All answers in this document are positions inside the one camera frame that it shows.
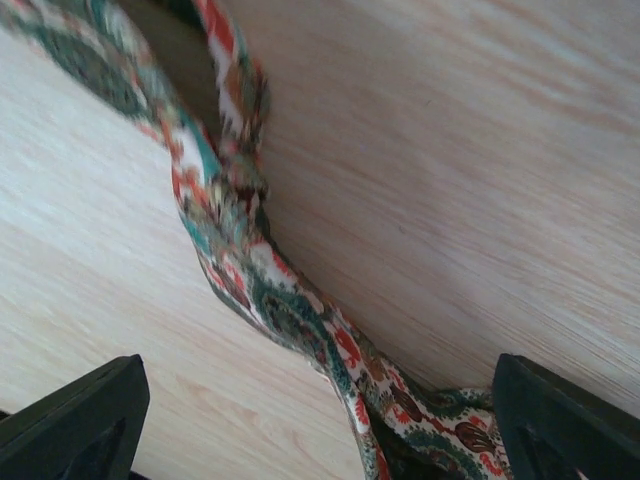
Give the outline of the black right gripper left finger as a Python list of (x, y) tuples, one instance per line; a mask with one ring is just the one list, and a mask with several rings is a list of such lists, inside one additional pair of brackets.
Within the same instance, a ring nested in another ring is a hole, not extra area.
[(150, 403), (140, 355), (120, 356), (1, 413), (3, 479), (142, 479), (133, 470)]

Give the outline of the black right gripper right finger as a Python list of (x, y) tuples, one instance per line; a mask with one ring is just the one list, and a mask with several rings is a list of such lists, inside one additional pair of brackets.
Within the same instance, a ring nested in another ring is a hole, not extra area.
[(502, 354), (494, 411), (516, 479), (637, 479), (639, 419), (524, 356)]

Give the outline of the paisley patterned necktie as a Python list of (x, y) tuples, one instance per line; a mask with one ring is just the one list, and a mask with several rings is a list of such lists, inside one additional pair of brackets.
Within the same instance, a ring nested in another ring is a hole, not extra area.
[(366, 478), (511, 478), (488, 390), (420, 386), (279, 250), (259, 156), (267, 78), (220, 3), (168, 10), (203, 30), (212, 127), (186, 105), (142, 22), (120, 2), (5, 1), (1, 23), (168, 150), (179, 216), (212, 290), (332, 385)]

